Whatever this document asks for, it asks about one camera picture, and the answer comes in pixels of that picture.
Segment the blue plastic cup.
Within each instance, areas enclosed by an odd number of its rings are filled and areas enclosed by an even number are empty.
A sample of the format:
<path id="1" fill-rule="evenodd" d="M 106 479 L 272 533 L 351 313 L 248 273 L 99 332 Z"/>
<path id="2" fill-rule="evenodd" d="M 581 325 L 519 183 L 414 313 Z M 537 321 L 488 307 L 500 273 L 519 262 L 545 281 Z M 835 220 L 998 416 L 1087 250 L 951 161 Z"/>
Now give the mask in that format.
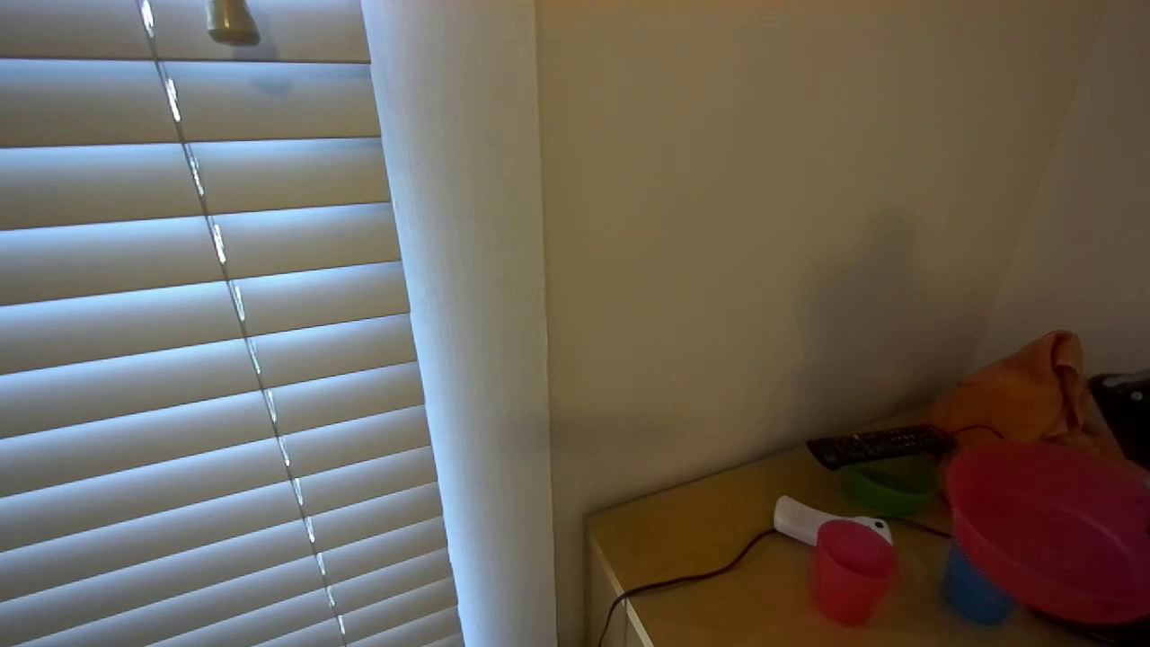
<path id="1" fill-rule="evenodd" d="M 973 625 L 1003 625 L 1014 615 L 1014 601 L 993 586 L 961 548 L 946 555 L 943 594 L 946 604 Z"/>

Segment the white charger plug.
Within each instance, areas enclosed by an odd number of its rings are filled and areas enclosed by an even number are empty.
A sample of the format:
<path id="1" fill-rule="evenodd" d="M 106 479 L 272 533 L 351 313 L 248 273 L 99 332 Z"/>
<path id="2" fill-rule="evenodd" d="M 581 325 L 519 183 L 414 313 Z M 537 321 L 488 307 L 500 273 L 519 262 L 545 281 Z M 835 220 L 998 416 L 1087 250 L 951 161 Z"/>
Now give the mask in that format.
<path id="1" fill-rule="evenodd" d="M 780 498 L 773 504 L 773 528 L 803 548 L 813 548 L 831 521 L 831 511 L 810 509 L 795 498 Z M 845 527 L 859 527 L 877 539 L 896 543 L 892 527 L 883 518 L 845 515 Z"/>

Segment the pink plastic cup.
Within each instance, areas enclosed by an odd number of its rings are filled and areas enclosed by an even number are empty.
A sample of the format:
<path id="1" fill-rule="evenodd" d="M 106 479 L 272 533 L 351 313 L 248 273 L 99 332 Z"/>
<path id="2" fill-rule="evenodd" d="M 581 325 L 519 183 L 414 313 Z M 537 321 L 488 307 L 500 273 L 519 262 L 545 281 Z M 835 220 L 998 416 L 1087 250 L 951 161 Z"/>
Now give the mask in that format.
<path id="1" fill-rule="evenodd" d="M 896 543 L 887 528 L 831 521 L 816 537 L 816 610 L 836 625 L 865 625 L 896 580 Z"/>

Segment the green plastic bowl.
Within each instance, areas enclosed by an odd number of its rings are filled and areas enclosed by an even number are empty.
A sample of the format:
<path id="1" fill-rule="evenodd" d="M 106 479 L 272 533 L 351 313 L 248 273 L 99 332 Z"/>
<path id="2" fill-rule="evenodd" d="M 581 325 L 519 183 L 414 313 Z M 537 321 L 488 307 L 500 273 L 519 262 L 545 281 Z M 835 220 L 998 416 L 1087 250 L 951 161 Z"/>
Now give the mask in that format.
<path id="1" fill-rule="evenodd" d="M 940 463 L 929 457 L 845 469 L 841 489 L 882 518 L 917 518 L 943 500 Z"/>

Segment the orange cloth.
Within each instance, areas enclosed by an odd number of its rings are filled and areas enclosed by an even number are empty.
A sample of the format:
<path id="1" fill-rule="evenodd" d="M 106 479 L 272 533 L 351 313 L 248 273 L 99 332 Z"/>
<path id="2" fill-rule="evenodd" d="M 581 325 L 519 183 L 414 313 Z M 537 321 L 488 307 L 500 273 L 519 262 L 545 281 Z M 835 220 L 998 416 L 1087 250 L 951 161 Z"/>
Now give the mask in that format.
<path id="1" fill-rule="evenodd" d="M 929 421 L 961 448 L 1075 448 L 1117 462 L 1117 439 L 1093 409 L 1083 342 L 1051 332 L 943 394 Z"/>

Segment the wooden dresser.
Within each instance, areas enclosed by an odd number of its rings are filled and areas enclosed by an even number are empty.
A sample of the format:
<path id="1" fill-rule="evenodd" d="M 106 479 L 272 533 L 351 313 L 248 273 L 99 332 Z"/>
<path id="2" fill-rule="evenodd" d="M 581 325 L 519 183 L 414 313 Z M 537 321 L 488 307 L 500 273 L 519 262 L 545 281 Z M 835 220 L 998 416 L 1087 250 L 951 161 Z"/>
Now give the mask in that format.
<path id="1" fill-rule="evenodd" d="M 883 518 L 896 537 L 896 580 L 865 625 L 816 610 L 816 543 L 773 528 L 773 504 L 870 515 L 841 489 L 841 471 L 813 462 L 810 444 L 768 452 L 591 518 L 593 647 L 1087 647 L 1093 625 L 1039 615 L 1014 596 L 1003 625 L 961 618 L 943 594 L 956 548 L 946 498 L 948 452 L 940 463 L 943 500 L 917 518 Z"/>

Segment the black remote control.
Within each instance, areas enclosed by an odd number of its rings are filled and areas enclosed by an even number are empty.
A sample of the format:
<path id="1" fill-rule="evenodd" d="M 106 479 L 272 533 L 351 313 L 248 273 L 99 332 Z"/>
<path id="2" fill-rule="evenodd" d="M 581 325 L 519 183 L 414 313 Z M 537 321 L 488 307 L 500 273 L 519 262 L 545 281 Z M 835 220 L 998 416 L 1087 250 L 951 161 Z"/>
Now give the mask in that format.
<path id="1" fill-rule="evenodd" d="M 951 444 L 929 426 L 826 437 L 810 444 L 813 462 L 826 471 L 948 450 Z"/>

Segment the pink plastic bowl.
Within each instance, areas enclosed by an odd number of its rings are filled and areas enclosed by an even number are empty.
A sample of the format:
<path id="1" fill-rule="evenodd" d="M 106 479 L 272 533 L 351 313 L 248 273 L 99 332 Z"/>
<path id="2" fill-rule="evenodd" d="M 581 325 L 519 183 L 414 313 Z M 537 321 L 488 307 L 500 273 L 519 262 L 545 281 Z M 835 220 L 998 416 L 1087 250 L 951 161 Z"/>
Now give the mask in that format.
<path id="1" fill-rule="evenodd" d="M 1150 615 L 1150 479 L 1065 448 L 971 448 L 946 471 L 951 539 L 1019 604 L 1080 622 Z"/>

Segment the white window blinds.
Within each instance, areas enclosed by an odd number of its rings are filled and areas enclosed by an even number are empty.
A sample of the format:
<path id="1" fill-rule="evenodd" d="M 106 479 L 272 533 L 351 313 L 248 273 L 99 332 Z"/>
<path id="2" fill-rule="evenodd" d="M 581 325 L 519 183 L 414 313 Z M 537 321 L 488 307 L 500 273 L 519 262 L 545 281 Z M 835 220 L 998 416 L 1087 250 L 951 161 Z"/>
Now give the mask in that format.
<path id="1" fill-rule="evenodd" d="M 0 647 L 459 647 L 365 0 L 0 0 Z"/>

